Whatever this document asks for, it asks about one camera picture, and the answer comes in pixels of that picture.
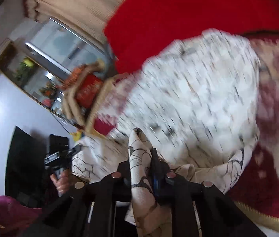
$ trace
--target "white patterned fabric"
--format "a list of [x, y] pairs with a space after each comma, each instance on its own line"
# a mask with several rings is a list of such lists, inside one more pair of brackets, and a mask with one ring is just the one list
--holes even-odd
[[[117, 83], [115, 94], [108, 95], [109, 102], [105, 101], [98, 112], [100, 120], [116, 128], [106, 140], [87, 136], [79, 141], [86, 148], [74, 159], [74, 172], [91, 182], [98, 181], [125, 160], [127, 147], [132, 168], [136, 159], [132, 160], [130, 149], [140, 138], [134, 128], [140, 128], [148, 139], [141, 139], [137, 145], [156, 148], [170, 168], [187, 180], [209, 180], [227, 192], [239, 179], [257, 143], [258, 66], [249, 41], [240, 36], [207, 30], [202, 36], [174, 41], [148, 59], [142, 71]], [[118, 152], [111, 151], [111, 145]], [[149, 148], [145, 154], [145, 162], [140, 156], [141, 166], [131, 169], [132, 185], [139, 184], [149, 168]], [[159, 205], [151, 207], [145, 192], [132, 188], [140, 236], [157, 231], [168, 220], [167, 213], [160, 221], [148, 219], [151, 213], [147, 214], [146, 208], [154, 211]], [[163, 229], [157, 236], [165, 236], [168, 231]]]

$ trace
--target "metal screw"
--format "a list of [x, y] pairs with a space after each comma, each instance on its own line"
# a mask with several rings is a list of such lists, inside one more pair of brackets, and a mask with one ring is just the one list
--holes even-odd
[[111, 174], [111, 176], [115, 179], [120, 178], [122, 176], [122, 174], [120, 172], [114, 172]]
[[154, 132], [154, 134], [156, 133], [157, 130], [160, 129], [160, 127], [157, 124], [149, 125], [149, 128]]
[[74, 186], [76, 189], [81, 189], [85, 186], [85, 184], [83, 182], [77, 182]]
[[203, 185], [206, 187], [206, 188], [210, 188], [213, 186], [213, 183], [211, 181], [204, 181], [203, 182]]
[[168, 172], [166, 176], [167, 176], [167, 178], [175, 178], [177, 176], [177, 174], [174, 172]]

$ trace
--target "yellow object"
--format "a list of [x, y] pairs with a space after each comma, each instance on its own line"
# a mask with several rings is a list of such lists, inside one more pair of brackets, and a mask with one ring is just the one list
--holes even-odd
[[24, 59], [23, 59], [23, 62], [24, 62], [29, 68], [33, 67], [33, 65], [34, 65], [33, 61], [31, 61], [31, 60], [28, 59], [28, 58], [24, 58]]
[[83, 130], [79, 129], [77, 132], [72, 132], [70, 135], [73, 137], [73, 140], [76, 142], [83, 137]]

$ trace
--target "floral fabric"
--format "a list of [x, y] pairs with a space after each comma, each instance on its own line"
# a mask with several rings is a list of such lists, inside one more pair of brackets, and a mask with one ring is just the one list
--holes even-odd
[[99, 119], [116, 127], [106, 139], [78, 142], [85, 148], [73, 158], [74, 173], [99, 181], [129, 159], [132, 206], [126, 220], [139, 236], [169, 235], [170, 210], [156, 203], [145, 180], [149, 150], [156, 148], [187, 180], [210, 180], [227, 192], [257, 143], [258, 66], [248, 39], [240, 36], [208, 30], [175, 41], [116, 84], [98, 111]]
[[243, 211], [253, 222], [279, 232], [279, 33], [248, 37], [261, 61], [256, 118], [260, 139], [228, 195], [250, 208]]

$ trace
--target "red cushion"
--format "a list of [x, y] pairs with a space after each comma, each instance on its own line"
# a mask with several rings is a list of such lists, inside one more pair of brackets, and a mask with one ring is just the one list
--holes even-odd
[[174, 39], [208, 28], [232, 34], [279, 30], [279, 0], [126, 0], [104, 34], [123, 73], [140, 69]]

